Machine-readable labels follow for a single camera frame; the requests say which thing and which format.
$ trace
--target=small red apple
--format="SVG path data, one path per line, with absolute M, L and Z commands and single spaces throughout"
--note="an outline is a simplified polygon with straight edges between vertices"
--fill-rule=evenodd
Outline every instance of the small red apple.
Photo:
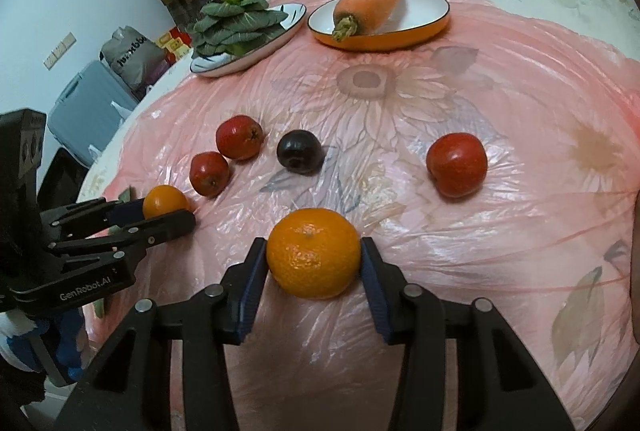
M 229 164 L 220 153 L 209 151 L 191 159 L 189 181 L 200 196 L 218 196 L 229 183 L 230 176 Z
M 438 138 L 427 151 L 427 169 L 443 196 L 462 198 L 478 191 L 488 162 L 482 142 L 469 133 Z
M 256 156 L 263 141 L 260 124 L 247 115 L 226 120 L 216 131 L 218 151 L 231 160 L 248 160 Z

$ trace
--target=tangerine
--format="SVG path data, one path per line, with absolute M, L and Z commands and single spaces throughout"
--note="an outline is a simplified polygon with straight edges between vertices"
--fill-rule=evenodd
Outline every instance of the tangerine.
M 142 202 L 142 214 L 145 220 L 182 208 L 191 210 L 187 197 L 180 189 L 169 185 L 154 187 Z
M 327 208 L 300 208 L 273 227 L 267 263 L 287 293 L 329 299 L 344 292 L 360 269 L 360 237 L 354 226 Z

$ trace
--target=orange fruit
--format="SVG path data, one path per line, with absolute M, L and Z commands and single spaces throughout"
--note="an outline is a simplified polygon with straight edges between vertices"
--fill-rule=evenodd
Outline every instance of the orange fruit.
M 282 289 L 304 299 L 346 290 L 360 269 L 360 238 L 327 208 L 300 208 L 282 218 L 267 241 L 267 263 Z
M 174 186 L 156 186 L 142 202 L 142 214 L 145 220 L 185 208 L 190 209 L 189 201 L 180 189 Z

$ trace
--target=drawstring bag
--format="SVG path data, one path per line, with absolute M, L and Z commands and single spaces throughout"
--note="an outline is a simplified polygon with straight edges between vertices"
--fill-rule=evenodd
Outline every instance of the drawstring bag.
M 164 50 L 130 26 L 113 33 L 102 46 L 100 58 L 106 60 L 139 100 L 145 96 L 146 87 L 158 80 L 156 69 L 165 65 Z

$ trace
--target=metal screw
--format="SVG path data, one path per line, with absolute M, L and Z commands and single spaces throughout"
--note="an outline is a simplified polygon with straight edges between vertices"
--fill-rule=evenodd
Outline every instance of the metal screw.
M 209 285 L 208 287 L 206 287 L 206 289 L 204 289 L 204 293 L 206 296 L 208 297 L 218 297 L 218 296 L 222 296 L 222 294 L 225 292 L 225 289 L 222 285 Z
M 408 285 L 405 285 L 402 291 L 404 292 L 404 295 L 406 295 L 407 297 L 420 297 L 422 295 L 422 287 L 414 283 L 409 283 Z
M 491 310 L 494 309 L 494 304 L 489 299 L 486 299 L 484 297 L 481 297 L 480 299 L 476 299 L 476 302 L 474 303 L 474 305 L 481 312 L 490 312 Z
M 154 303 L 151 299 L 141 299 L 136 303 L 136 312 L 140 312 L 141 314 L 149 312 L 153 305 Z

